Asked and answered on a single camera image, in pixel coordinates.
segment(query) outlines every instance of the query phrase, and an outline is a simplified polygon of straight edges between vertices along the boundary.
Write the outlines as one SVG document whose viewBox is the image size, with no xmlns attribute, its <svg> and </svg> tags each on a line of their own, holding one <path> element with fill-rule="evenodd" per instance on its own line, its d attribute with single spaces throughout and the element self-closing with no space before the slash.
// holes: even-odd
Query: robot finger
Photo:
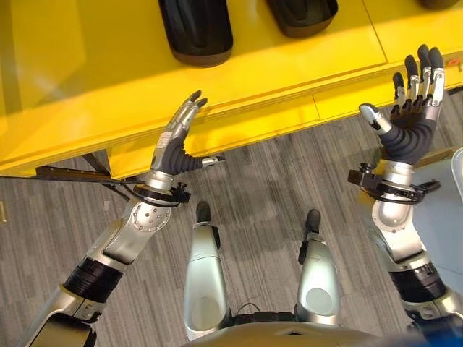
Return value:
<svg viewBox="0 0 463 347">
<path fill-rule="evenodd" d="M 179 119 L 179 125 L 188 132 L 190 130 L 191 123 L 201 107 L 208 102 L 207 98 L 200 99 L 192 104 L 190 108 L 185 112 Z"/>
<path fill-rule="evenodd" d="M 426 45 L 421 45 L 418 48 L 418 58 L 420 59 L 421 68 L 419 94 L 422 95 L 423 99 L 426 99 L 431 84 L 431 62 L 429 60 L 429 49 Z"/>
<path fill-rule="evenodd" d="M 413 101 L 418 96 L 418 90 L 420 87 L 420 78 L 418 77 L 418 66 L 412 55 L 408 55 L 405 58 L 405 67 L 407 68 L 407 97 Z"/>
<path fill-rule="evenodd" d="M 167 124 L 167 129 L 172 130 L 175 126 L 177 126 L 182 119 L 184 118 L 185 114 L 187 114 L 190 109 L 194 106 L 195 101 L 201 96 L 201 90 L 196 90 L 193 94 L 191 94 L 177 109 L 174 115 L 171 118 L 169 124 Z"/>
<path fill-rule="evenodd" d="M 405 93 L 404 87 L 404 78 L 400 72 L 396 72 L 392 77 L 392 82 L 394 82 L 394 104 L 399 105 L 401 108 L 404 105 L 405 100 L 407 99 L 407 94 Z"/>
<path fill-rule="evenodd" d="M 445 72 L 443 70 L 443 59 L 441 52 L 434 47 L 429 51 L 431 62 L 431 85 L 430 94 L 432 95 L 432 106 L 439 106 L 443 99 L 443 88 L 445 85 Z"/>
<path fill-rule="evenodd" d="M 386 134 L 392 129 L 391 122 L 371 103 L 363 103 L 359 110 L 378 135 Z"/>
</svg>

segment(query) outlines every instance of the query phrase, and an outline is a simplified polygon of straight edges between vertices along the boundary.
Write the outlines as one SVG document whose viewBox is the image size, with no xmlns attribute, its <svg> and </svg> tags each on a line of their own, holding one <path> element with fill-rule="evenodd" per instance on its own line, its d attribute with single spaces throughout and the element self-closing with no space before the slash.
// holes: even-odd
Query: black rubber joint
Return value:
<svg viewBox="0 0 463 347">
<path fill-rule="evenodd" d="M 383 159 L 414 165 L 426 154 L 433 140 L 436 122 L 431 119 L 420 121 L 413 129 L 392 129 L 380 135 L 385 153 Z"/>
<path fill-rule="evenodd" d="M 389 275 L 404 301 L 427 302 L 440 298 L 446 292 L 446 287 L 432 262 L 417 269 Z"/>
<path fill-rule="evenodd" d="M 64 287 L 82 298 L 96 302 L 106 302 L 122 273 L 97 260 L 85 258 L 72 271 Z"/>
<path fill-rule="evenodd" d="M 172 140 L 165 149 L 164 159 L 158 170 L 169 175 L 178 175 L 182 172 L 192 171 L 203 167 L 203 157 L 192 157 L 186 154 L 183 140 Z"/>
</svg>

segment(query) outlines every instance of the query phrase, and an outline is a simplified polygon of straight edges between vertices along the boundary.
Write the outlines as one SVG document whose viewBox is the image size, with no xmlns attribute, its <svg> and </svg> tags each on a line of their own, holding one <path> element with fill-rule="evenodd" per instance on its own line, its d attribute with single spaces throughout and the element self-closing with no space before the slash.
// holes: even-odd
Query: robotic hand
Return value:
<svg viewBox="0 0 463 347">
<path fill-rule="evenodd" d="M 174 176 L 223 160 L 193 158 L 184 151 L 191 122 L 207 102 L 197 100 L 200 94 L 193 93 L 174 114 L 156 145 L 145 183 L 134 189 L 124 185 L 134 198 L 127 203 L 121 218 L 103 232 L 66 282 L 42 306 L 18 347 L 94 345 L 96 333 L 90 324 L 100 317 L 124 271 L 151 236 L 167 224 L 171 207 L 190 198 L 185 184 L 172 186 Z"/>
<path fill-rule="evenodd" d="M 400 73 L 393 77 L 395 105 L 389 121 L 375 106 L 364 103 L 360 113 L 378 133 L 383 155 L 373 166 L 362 163 L 349 172 L 348 181 L 364 193 L 369 236 L 375 253 L 389 272 L 413 325 L 426 337 L 450 333 L 463 335 L 463 301 L 447 288 L 413 225 L 413 206 L 427 192 L 437 189 L 437 181 L 411 185 L 413 165 L 429 150 L 443 100 L 445 74 L 437 48 L 420 46 L 421 77 L 413 56 L 405 59 L 407 91 Z"/>
<path fill-rule="evenodd" d="M 391 121 L 373 105 L 360 105 L 361 114 L 378 133 L 384 146 L 383 159 L 414 165 L 429 150 L 441 112 L 445 73 L 442 55 L 435 47 L 418 49 L 421 77 L 413 56 L 405 59 L 408 88 L 397 72 L 393 76 L 395 105 Z"/>
</svg>

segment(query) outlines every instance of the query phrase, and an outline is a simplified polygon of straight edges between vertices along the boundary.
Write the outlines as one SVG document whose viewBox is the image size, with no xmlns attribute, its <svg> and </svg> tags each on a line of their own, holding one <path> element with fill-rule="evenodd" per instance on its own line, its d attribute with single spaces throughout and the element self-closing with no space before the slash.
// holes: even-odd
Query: robot forearm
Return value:
<svg viewBox="0 0 463 347">
<path fill-rule="evenodd" d="M 74 334 L 82 339 L 84 346 L 85 339 L 94 335 L 89 324 L 98 320 L 123 273 L 150 237 L 166 225 L 170 212 L 170 207 L 128 202 L 122 217 L 102 233 L 68 279 L 42 306 L 17 346 L 34 346 L 39 342 L 54 346 L 53 340 L 48 339 L 56 338 L 57 334 L 66 336 L 67 343 Z"/>
<path fill-rule="evenodd" d="M 384 184 L 408 189 L 412 166 L 382 160 L 375 174 L 382 174 Z M 443 330 L 462 335 L 462 298 L 444 285 L 430 261 L 413 225 L 413 205 L 401 203 L 407 198 L 393 194 L 383 197 L 396 202 L 374 200 L 365 193 L 361 201 L 369 202 L 368 217 L 374 224 L 369 235 L 375 254 L 389 272 L 407 315 L 426 336 Z"/>
</svg>

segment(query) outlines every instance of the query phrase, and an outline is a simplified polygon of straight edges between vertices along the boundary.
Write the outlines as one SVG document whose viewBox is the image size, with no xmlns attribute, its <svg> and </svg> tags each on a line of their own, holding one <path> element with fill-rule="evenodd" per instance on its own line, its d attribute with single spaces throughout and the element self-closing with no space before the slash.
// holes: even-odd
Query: black cable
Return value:
<svg viewBox="0 0 463 347">
<path fill-rule="evenodd" d="M 113 184 L 106 184 L 106 183 L 103 183 L 102 186 L 105 187 L 105 188 L 108 188 L 109 190 L 111 190 L 111 191 L 113 191 L 113 192 L 115 192 L 115 193 L 117 193 L 117 194 L 119 194 L 125 201 L 128 202 L 128 201 L 130 200 L 130 198 L 129 198 L 126 194 L 124 194 L 123 192 L 119 191 L 119 190 L 116 188 L 116 186 L 114 186 Z"/>
<path fill-rule="evenodd" d="M 384 202 L 392 202 L 394 204 L 402 204 L 402 205 L 416 205 L 420 201 L 418 200 L 396 200 L 396 199 L 388 199 L 386 197 L 382 197 L 380 195 L 372 194 L 368 190 L 361 188 L 362 191 L 368 194 L 368 196 L 372 197 L 377 201 L 384 201 Z"/>
<path fill-rule="evenodd" d="M 130 189 L 125 183 L 121 183 L 121 186 L 127 190 L 133 197 L 139 199 L 140 201 L 144 202 L 145 204 L 148 204 L 148 205 L 151 205 L 151 206 L 154 206 L 154 207 L 177 207 L 179 204 L 166 204 L 166 205 L 162 205 L 162 204 L 156 204 L 155 202 L 152 202 L 150 200 L 147 200 L 145 199 L 144 196 L 134 192 L 132 189 Z"/>
<path fill-rule="evenodd" d="M 419 199 L 410 199 L 410 200 L 396 200 L 396 199 L 388 199 L 386 197 L 382 197 L 381 195 L 384 193 L 384 192 L 381 192 L 380 194 L 373 194 L 372 192 L 368 191 L 367 189 L 364 189 L 364 188 L 361 188 L 362 191 L 364 191 L 365 193 L 367 193 L 370 197 L 372 197 L 373 199 L 376 199 L 378 201 L 384 201 L 384 202 L 392 202 L 394 204 L 402 204 L 402 205 L 416 205 L 420 202 L 422 202 L 422 200 L 424 199 L 425 195 L 427 193 L 430 193 L 430 192 L 434 192 L 435 190 L 439 189 L 441 187 L 441 183 L 440 181 L 437 181 L 435 179 L 429 181 L 429 182 L 425 182 L 425 183 L 421 183 L 417 186 L 413 185 L 411 186 L 415 192 L 421 192 L 422 195 Z"/>
<path fill-rule="evenodd" d="M 247 302 L 246 304 L 242 305 L 242 306 L 238 309 L 238 311 L 237 311 L 237 313 L 235 314 L 235 316 L 237 316 L 237 315 L 241 312 L 241 310 L 244 309 L 246 306 L 254 306 L 254 308 L 255 308 L 256 310 L 258 310 L 259 312 L 262 312 L 262 311 L 260 310 L 260 308 L 259 308 L 258 305 L 254 304 L 253 302 Z"/>
</svg>

